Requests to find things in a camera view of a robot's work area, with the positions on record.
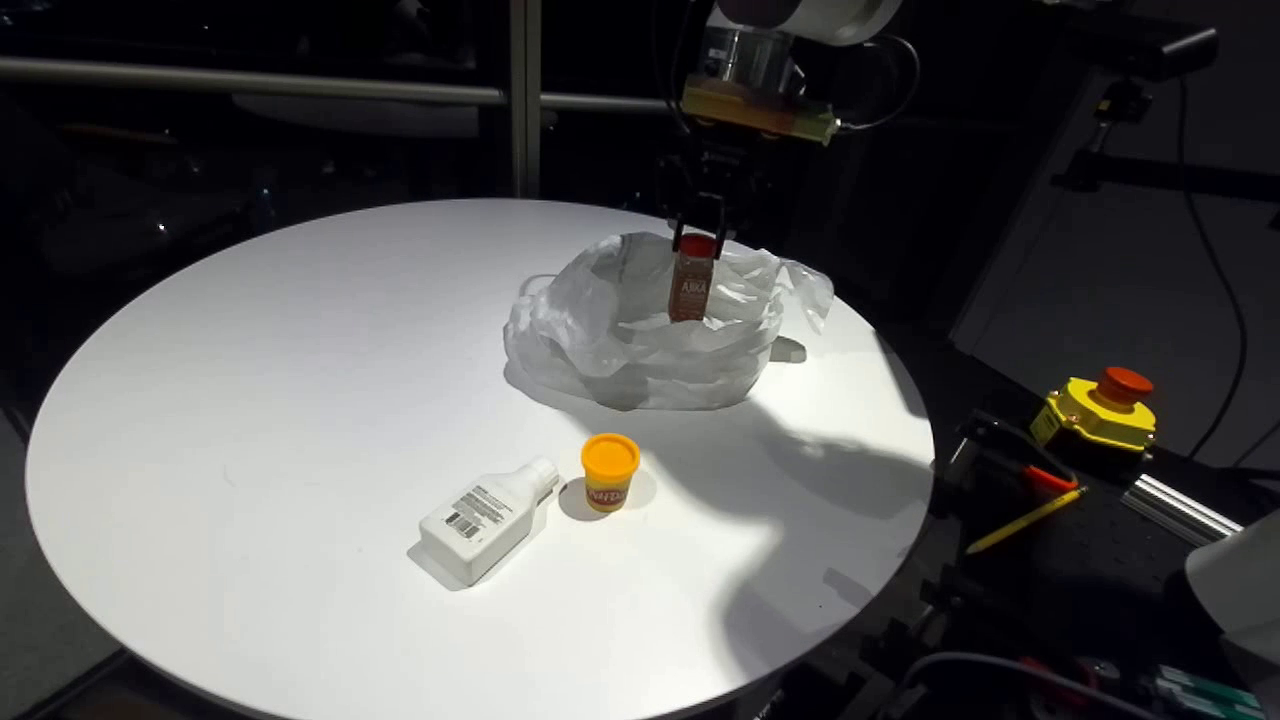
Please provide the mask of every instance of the red cap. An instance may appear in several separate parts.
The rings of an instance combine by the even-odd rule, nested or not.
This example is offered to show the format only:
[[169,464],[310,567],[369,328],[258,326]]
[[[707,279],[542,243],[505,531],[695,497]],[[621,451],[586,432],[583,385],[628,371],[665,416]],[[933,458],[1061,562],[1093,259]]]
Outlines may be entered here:
[[680,251],[690,258],[714,258],[716,238],[696,232],[685,233],[680,236]]
[[1153,389],[1151,380],[1128,368],[1107,368],[1098,378],[1098,395],[1119,405],[1133,405]]

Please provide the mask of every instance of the white plastic bag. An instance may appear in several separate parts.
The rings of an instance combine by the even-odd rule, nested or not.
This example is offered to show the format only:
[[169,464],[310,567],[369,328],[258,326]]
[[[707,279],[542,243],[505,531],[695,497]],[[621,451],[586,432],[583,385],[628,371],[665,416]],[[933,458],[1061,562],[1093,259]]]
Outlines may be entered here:
[[675,254],[653,233],[609,237],[511,307],[507,359],[534,382],[617,409],[742,401],[769,360],[786,291],[822,331],[831,281],[794,260],[724,249],[703,322],[671,323]]

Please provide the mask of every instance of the pencil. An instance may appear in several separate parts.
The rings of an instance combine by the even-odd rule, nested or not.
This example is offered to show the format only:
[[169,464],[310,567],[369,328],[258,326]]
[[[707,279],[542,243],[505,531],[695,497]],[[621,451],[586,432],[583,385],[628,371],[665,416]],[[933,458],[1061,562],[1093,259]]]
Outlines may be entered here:
[[964,553],[965,555],[973,555],[975,552],[982,552],[982,551],[987,550],[988,547],[991,547],[991,546],[996,544],[997,542],[1007,538],[1009,536],[1016,533],[1018,530],[1021,530],[1027,525],[1030,525],[1036,520],[1039,520],[1041,518],[1044,518],[1046,515],[1051,515],[1051,514],[1061,510],[1062,507],[1066,507],[1068,505],[1070,505],[1071,502],[1074,502],[1075,500],[1078,500],[1082,495],[1084,495],[1085,491],[1088,491],[1088,489],[1089,488],[1087,486],[1080,486],[1080,487],[1073,489],[1071,492],[1068,492],[1068,493],[1064,493],[1064,495],[1060,495],[1060,496],[1055,497],[1053,500],[1046,502],[1044,505],[1041,505],[1036,510],[1032,510],[1027,515],[1023,515],[1021,518],[1014,520],[1012,523],[1005,525],[1004,528],[1000,528],[998,530],[996,530],[996,532],[993,532],[993,533],[983,537],[982,539],[975,541],[973,544],[970,544],[964,551]]

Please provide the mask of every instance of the yellow lid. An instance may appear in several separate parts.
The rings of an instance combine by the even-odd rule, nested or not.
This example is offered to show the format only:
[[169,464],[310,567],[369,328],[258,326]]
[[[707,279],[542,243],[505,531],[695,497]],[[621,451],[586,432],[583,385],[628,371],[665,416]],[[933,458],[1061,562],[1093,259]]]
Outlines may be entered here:
[[598,483],[621,483],[640,466],[640,448],[626,436],[604,433],[582,446],[582,469]]

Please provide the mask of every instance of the barcode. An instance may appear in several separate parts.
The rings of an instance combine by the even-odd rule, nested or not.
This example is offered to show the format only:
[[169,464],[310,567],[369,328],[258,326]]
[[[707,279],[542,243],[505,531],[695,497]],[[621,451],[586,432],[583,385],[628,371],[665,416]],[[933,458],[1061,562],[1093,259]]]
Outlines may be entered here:
[[454,530],[458,532],[460,536],[467,539],[474,538],[475,534],[480,532],[480,528],[475,527],[470,520],[467,520],[458,512],[449,515],[449,518],[444,521],[444,524],[453,528]]

